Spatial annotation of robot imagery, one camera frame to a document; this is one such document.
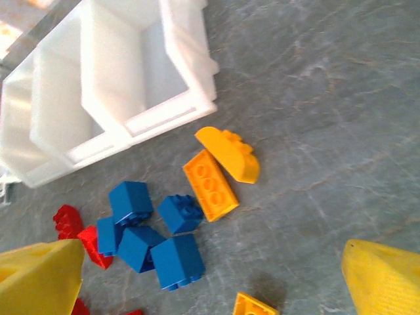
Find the blue toy block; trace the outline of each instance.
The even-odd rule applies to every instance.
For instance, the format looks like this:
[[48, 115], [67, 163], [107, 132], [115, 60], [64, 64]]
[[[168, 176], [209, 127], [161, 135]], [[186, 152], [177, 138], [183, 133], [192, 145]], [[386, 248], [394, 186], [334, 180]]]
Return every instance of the blue toy block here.
[[194, 205], [194, 199], [189, 195], [167, 196], [157, 210], [174, 234], [195, 230], [204, 217], [201, 208]]
[[109, 195], [115, 223], [136, 225], [150, 218], [152, 200], [145, 182], [122, 182]]
[[117, 256], [138, 273], [154, 269], [150, 249], [165, 238], [149, 226], [126, 228], [118, 247]]
[[99, 219], [96, 227], [98, 229], [98, 253], [105, 257], [117, 255], [124, 228], [114, 224], [113, 216]]
[[205, 271], [192, 234], [175, 236], [150, 250], [162, 289], [174, 291], [199, 280]]

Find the yellow plastic object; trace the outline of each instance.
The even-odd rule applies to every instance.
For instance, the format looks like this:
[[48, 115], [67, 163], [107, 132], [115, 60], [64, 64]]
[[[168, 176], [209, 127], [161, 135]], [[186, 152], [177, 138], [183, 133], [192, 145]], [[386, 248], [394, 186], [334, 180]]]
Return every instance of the yellow plastic object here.
[[79, 240], [38, 243], [0, 254], [0, 314], [71, 314], [84, 256]]
[[244, 292], [239, 292], [236, 297], [233, 315], [280, 315], [280, 313], [256, 298]]
[[349, 240], [341, 263], [359, 315], [420, 314], [420, 255]]
[[202, 150], [184, 166], [184, 172], [209, 222], [223, 217], [239, 205], [217, 162]]
[[204, 127], [196, 133], [196, 138], [236, 181], [249, 184], [257, 181], [260, 165], [252, 154], [254, 149], [243, 143], [241, 136], [229, 130]]

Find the gray marble floor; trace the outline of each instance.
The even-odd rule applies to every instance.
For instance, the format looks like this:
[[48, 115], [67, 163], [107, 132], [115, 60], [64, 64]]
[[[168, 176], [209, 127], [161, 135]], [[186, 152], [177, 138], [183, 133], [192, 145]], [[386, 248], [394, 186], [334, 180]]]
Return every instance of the gray marble floor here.
[[[262, 172], [231, 181], [241, 205], [195, 231], [205, 276], [168, 293], [154, 271], [87, 259], [93, 314], [225, 315], [238, 291], [282, 314], [356, 314], [341, 274], [349, 238], [420, 251], [420, 2], [210, 0], [204, 16], [218, 112], [39, 189], [18, 185], [0, 250], [54, 241], [63, 203], [95, 224], [123, 180], [146, 181], [154, 205], [192, 193], [182, 166], [214, 125], [250, 143]], [[158, 214], [150, 224], [168, 236]]]

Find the white plastic crate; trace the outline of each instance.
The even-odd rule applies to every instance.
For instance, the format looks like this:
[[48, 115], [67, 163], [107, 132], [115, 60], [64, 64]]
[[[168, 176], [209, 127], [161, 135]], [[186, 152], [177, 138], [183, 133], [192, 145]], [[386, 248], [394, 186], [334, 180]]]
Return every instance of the white plastic crate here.
[[[206, 4], [82, 0], [5, 80], [6, 167], [39, 186], [214, 112], [218, 66], [207, 47]], [[21, 73], [24, 93], [14, 84]], [[15, 115], [19, 141], [8, 121]]]
[[197, 0], [85, 0], [82, 105], [132, 144], [216, 110]]
[[30, 140], [33, 54], [3, 81], [0, 113], [1, 164], [29, 187], [72, 172], [70, 167], [45, 154]]

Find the red toy block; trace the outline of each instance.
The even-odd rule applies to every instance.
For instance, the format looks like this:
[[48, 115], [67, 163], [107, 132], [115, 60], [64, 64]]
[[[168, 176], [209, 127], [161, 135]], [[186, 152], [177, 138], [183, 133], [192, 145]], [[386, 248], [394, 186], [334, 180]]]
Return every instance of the red toy block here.
[[90, 315], [89, 309], [86, 307], [85, 303], [81, 299], [76, 299], [74, 307], [72, 310], [72, 315]]
[[143, 312], [141, 310], [134, 310], [130, 313], [126, 313], [126, 315], [143, 315]]
[[52, 219], [55, 222], [59, 240], [77, 238], [77, 235], [83, 231], [79, 211], [71, 205], [63, 205]]
[[85, 246], [86, 252], [91, 260], [103, 269], [107, 269], [113, 261], [113, 257], [104, 257], [103, 254], [98, 253], [98, 231], [95, 226], [88, 226], [81, 231], [77, 237]]

